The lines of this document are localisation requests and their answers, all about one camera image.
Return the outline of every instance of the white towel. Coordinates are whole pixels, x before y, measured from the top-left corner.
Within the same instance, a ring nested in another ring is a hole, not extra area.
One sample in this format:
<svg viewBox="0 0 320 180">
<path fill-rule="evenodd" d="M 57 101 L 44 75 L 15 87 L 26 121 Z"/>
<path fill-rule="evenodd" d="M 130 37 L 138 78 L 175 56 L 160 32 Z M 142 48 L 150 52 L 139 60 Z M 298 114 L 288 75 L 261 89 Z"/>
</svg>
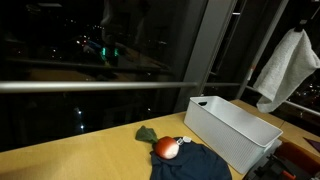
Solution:
<svg viewBox="0 0 320 180">
<path fill-rule="evenodd" d="M 320 60 L 311 49 L 307 33 L 291 29 L 264 66 L 254 88 L 262 94 L 261 112 L 272 112 L 317 68 Z"/>
</svg>

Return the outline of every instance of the metal railing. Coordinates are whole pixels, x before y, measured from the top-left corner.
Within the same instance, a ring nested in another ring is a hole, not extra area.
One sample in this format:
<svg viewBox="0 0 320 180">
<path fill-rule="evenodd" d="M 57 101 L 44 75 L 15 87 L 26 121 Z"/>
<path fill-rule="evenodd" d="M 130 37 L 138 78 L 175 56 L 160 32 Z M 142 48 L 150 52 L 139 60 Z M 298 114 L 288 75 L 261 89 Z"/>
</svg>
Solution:
<svg viewBox="0 0 320 180">
<path fill-rule="evenodd" d="M 195 82 L 0 82 L 0 93 L 105 91 L 197 87 Z"/>
<path fill-rule="evenodd" d="M 249 90 L 251 90 L 251 91 L 257 92 L 254 88 L 252 88 L 252 87 L 250 87 L 250 86 L 247 86 L 246 88 L 249 89 Z M 296 103 L 293 103 L 293 102 L 290 102 L 290 101 L 285 101 L 284 103 L 285 103 L 285 104 L 288 104 L 288 105 L 290 105 L 290 106 L 293 106 L 293 107 L 295 107 L 295 108 L 298 108 L 298 109 L 300 109 L 300 110 L 303 110 L 304 112 L 308 112 L 308 113 L 310 113 L 310 114 L 313 114 L 313 115 L 315 115 L 315 116 L 320 117 L 320 112 L 317 112 L 317 111 L 315 111 L 315 110 L 306 108 L 306 107 L 304 107 L 304 106 L 301 106 L 301 105 L 299 105 L 299 104 L 296 104 Z"/>
</svg>

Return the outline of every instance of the plastic container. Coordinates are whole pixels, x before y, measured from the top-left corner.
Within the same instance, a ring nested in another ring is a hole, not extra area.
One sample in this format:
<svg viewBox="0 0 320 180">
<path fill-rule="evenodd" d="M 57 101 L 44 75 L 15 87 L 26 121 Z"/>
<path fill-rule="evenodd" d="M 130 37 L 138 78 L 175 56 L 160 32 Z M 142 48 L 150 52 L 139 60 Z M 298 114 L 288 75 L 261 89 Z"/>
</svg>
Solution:
<svg viewBox="0 0 320 180">
<path fill-rule="evenodd" d="M 241 174 L 248 172 L 282 134 L 218 96 L 190 98 L 184 122 Z"/>
</svg>

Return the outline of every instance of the wooden table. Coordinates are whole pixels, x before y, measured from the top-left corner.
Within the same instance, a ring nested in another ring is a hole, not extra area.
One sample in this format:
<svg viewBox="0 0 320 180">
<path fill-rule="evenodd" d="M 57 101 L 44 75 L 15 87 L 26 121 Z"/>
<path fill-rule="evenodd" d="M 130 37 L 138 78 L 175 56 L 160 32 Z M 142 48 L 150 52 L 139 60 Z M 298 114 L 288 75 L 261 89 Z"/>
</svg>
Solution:
<svg viewBox="0 0 320 180">
<path fill-rule="evenodd" d="M 246 103 L 233 103 L 261 116 Z M 154 128 L 159 137 L 189 136 L 204 144 L 184 125 L 184 116 L 173 114 L 0 153 L 0 179 L 149 179 L 152 148 L 134 139 L 136 131 L 145 125 Z M 262 118 L 283 126 L 282 120 L 270 116 L 264 114 Z M 232 167 L 230 171 L 235 180 L 244 176 Z"/>
</svg>

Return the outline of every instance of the dark blue cloth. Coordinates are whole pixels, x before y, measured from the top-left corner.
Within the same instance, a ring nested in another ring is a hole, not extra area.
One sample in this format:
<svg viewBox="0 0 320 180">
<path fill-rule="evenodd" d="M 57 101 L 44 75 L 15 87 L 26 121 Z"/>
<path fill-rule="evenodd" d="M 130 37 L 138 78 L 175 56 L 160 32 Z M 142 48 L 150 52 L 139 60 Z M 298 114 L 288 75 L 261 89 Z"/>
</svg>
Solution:
<svg viewBox="0 0 320 180">
<path fill-rule="evenodd" d="M 151 154 L 151 180 L 231 180 L 227 163 L 202 144 L 184 143 L 173 159 Z"/>
</svg>

